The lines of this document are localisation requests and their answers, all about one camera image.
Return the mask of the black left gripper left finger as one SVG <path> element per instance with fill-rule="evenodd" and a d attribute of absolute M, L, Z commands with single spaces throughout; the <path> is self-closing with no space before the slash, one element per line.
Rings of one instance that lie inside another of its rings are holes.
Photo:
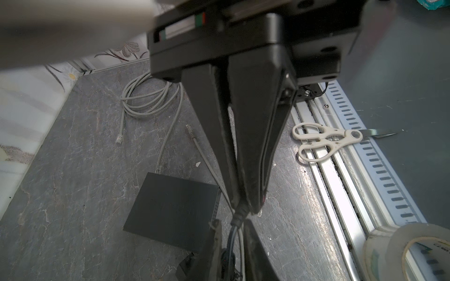
<path fill-rule="evenodd" d="M 193 267 L 187 274 L 187 281 L 219 281 L 221 278 L 222 224 L 214 220 L 210 224 L 206 242 Z"/>

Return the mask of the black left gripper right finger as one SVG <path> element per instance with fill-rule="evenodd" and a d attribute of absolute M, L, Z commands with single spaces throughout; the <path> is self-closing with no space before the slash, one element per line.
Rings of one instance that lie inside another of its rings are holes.
<path fill-rule="evenodd" d="M 247 281 L 279 281 L 251 220 L 243 223 L 245 274 Z"/>

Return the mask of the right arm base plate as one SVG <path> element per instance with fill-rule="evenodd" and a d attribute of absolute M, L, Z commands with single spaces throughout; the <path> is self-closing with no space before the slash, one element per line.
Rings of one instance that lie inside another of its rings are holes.
<path fill-rule="evenodd" d="M 328 84 L 328 82 L 324 83 L 324 89 L 321 89 L 321 83 L 300 86 L 298 91 L 296 92 L 294 102 L 300 103 L 304 101 L 314 100 L 315 98 L 323 96 L 328 89 Z"/>

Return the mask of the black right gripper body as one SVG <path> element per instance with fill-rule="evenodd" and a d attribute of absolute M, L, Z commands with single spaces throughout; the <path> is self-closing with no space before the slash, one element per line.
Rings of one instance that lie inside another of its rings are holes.
<path fill-rule="evenodd" d="M 183 69 L 284 46 L 298 84 L 332 81 L 360 31 L 364 1 L 175 1 L 148 34 L 151 71 L 179 82 Z"/>

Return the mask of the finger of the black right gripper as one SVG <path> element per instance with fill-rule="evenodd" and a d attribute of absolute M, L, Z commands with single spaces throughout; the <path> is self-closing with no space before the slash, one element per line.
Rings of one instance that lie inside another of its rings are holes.
<path fill-rule="evenodd" d="M 181 82 L 217 159 L 230 203 L 237 207 L 241 199 L 240 183 L 225 73 L 217 66 L 203 64 L 182 70 Z"/>
<path fill-rule="evenodd" d="M 287 48 L 271 44 L 229 58 L 237 168 L 243 196 L 257 214 L 264 205 L 275 149 L 298 86 Z"/>

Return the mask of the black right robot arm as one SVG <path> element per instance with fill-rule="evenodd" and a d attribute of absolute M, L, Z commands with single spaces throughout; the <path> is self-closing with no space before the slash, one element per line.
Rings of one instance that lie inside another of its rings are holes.
<path fill-rule="evenodd" d="M 293 103 L 339 76 L 364 1 L 2 1 L 1 69 L 52 64 L 148 34 L 151 73 L 181 83 L 233 208 L 258 213 Z"/>

